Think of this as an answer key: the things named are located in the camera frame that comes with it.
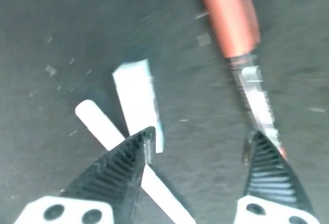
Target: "small white fragment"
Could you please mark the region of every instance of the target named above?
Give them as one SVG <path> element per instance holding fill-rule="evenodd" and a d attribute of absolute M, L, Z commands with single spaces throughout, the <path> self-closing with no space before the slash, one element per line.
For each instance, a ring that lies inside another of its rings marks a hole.
<path fill-rule="evenodd" d="M 75 130 L 74 132 L 70 133 L 69 136 L 72 136 L 73 134 L 77 133 L 78 130 Z"/>
<path fill-rule="evenodd" d="M 51 43 L 51 41 L 52 41 L 52 37 L 50 36 L 47 38 L 46 43 Z"/>
<path fill-rule="evenodd" d="M 144 16 L 140 21 L 143 22 L 144 20 L 147 20 L 149 16 L 150 16 L 150 14 L 147 14 L 147 15 Z"/>
<path fill-rule="evenodd" d="M 208 33 L 201 34 L 197 37 L 199 46 L 203 47 L 211 43 L 210 35 Z"/>
<path fill-rule="evenodd" d="M 37 90 L 30 91 L 30 98 L 34 98 L 36 94 L 38 94 L 38 91 Z"/>
<path fill-rule="evenodd" d="M 202 18 L 204 16 L 207 16 L 208 14 L 209 14 L 208 11 L 204 11 L 203 13 L 200 13 L 197 16 L 195 16 L 195 19 L 198 20 L 199 18 Z"/>
<path fill-rule="evenodd" d="M 307 79 L 307 80 L 309 80 L 310 82 L 321 82 L 322 81 L 322 79 Z"/>
<path fill-rule="evenodd" d="M 49 76 L 52 77 L 57 74 L 57 70 L 53 68 L 52 66 L 46 66 L 46 72 L 49 73 Z"/>
<path fill-rule="evenodd" d="M 87 30 L 87 31 L 88 31 L 88 30 L 91 30 L 91 29 L 93 28 L 93 26 L 94 26 L 94 24 L 93 24 L 93 23 L 91 23 L 90 25 L 88 25 L 88 27 L 87 27 L 87 29 L 86 29 L 86 30 Z"/>
<path fill-rule="evenodd" d="M 319 108 L 319 107 L 309 107 L 308 109 L 313 112 L 316 112 L 316 113 L 325 113 L 326 112 L 325 109 Z"/>

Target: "white plastic strip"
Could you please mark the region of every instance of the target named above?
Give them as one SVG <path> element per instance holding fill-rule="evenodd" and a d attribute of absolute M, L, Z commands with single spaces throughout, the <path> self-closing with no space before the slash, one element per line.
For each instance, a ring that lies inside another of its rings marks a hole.
<path fill-rule="evenodd" d="M 124 136 L 93 101 L 85 100 L 81 102 L 76 107 L 76 115 L 108 151 L 124 140 Z M 148 165 L 145 166 L 141 186 L 174 223 L 196 223 L 189 212 Z"/>

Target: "red handle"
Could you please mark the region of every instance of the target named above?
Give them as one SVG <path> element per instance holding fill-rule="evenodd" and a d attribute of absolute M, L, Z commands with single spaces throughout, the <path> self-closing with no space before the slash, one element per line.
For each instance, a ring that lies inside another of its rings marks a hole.
<path fill-rule="evenodd" d="M 260 34 L 251 0 L 203 1 L 224 57 L 239 57 L 254 50 Z"/>

